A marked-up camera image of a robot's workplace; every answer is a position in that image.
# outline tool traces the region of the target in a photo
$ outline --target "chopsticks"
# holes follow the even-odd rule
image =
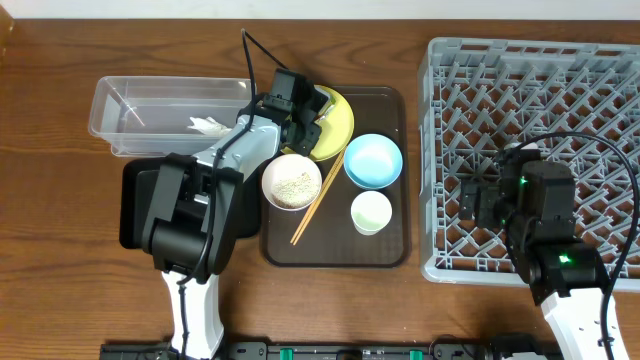
[[[293,244],[293,246],[295,246],[298,243],[298,240],[300,240],[300,236],[302,236],[304,229],[307,228],[307,225],[309,224],[309,221],[311,221],[313,214],[318,209],[318,206],[320,206],[320,202],[322,202],[322,198],[324,198],[324,195],[327,193],[327,190],[329,190],[329,187],[331,186],[333,179],[335,179],[336,175],[338,175],[338,173],[340,172],[340,168],[342,167],[342,163],[344,162],[345,150],[346,149],[343,149],[338,154],[336,161],[333,163],[331,170],[329,170],[327,177],[324,179],[324,182],[322,183],[322,189],[320,190],[320,194],[318,195],[318,198],[311,204],[311,206],[309,206],[309,208],[307,209],[307,212],[304,214],[304,217],[302,218],[302,221],[300,221],[300,225],[298,225],[298,229],[296,230],[296,232],[293,234],[293,237],[291,238],[291,244]]]

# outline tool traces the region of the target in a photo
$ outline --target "white wall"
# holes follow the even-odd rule
[[[640,0],[0,0],[14,18],[627,19]]]

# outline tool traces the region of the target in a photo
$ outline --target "bowl of rice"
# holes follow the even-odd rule
[[[311,205],[321,188],[318,165],[298,154],[278,157],[262,174],[262,193],[271,205],[285,211],[298,211]]]

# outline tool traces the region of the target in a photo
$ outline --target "light blue bowl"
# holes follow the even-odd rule
[[[378,190],[391,185],[402,172],[402,153],[391,139],[367,134],[353,140],[344,154],[344,170],[359,187]]]

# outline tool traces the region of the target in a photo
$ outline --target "brown wood surface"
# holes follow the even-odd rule
[[[229,334],[279,342],[428,343],[551,332],[527,289],[433,284],[418,270],[416,72],[436,36],[640,44],[637,22],[26,21],[0,71],[0,358],[95,359],[105,341],[172,333],[151,258],[118,244],[126,159],[89,136],[105,75],[246,77],[240,28],[319,83],[387,85],[408,122],[413,251],[397,269],[279,269],[257,239],[237,244],[221,277]],[[253,51],[258,86],[273,65]],[[616,294],[631,358],[640,296]]]

